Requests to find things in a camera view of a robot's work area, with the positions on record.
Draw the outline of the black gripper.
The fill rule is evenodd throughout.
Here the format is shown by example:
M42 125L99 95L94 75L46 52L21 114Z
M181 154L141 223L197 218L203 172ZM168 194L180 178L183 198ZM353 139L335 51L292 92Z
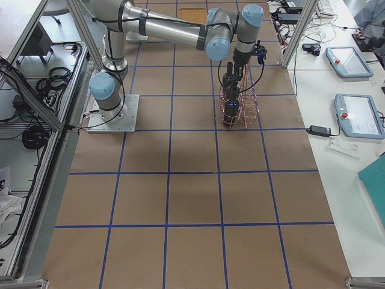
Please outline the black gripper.
M243 78L243 68L250 62L251 52L241 52L237 49L233 51L233 62L227 62L226 72L232 73L232 81L240 82Z

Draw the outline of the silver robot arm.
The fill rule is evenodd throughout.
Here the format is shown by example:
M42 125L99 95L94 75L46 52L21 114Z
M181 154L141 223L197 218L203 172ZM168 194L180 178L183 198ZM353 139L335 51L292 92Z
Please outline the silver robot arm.
M126 71L126 35L129 32L151 36L205 51L212 61L223 61L233 50L222 77L222 122L236 123L241 112L239 97L244 92L240 82L252 56L264 64L266 50L257 41L264 10L248 4L241 11L212 8L205 24L187 22L136 7L132 1L91 1L93 21L105 26L105 48L102 63L105 70L116 75Z

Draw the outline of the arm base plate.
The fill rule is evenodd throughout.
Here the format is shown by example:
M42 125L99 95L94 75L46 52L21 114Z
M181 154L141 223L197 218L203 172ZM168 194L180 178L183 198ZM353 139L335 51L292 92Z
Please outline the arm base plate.
M100 109L97 101L94 100L93 109L97 112L90 116L88 132L135 132L140 96L120 95L120 98L120 106L111 111Z

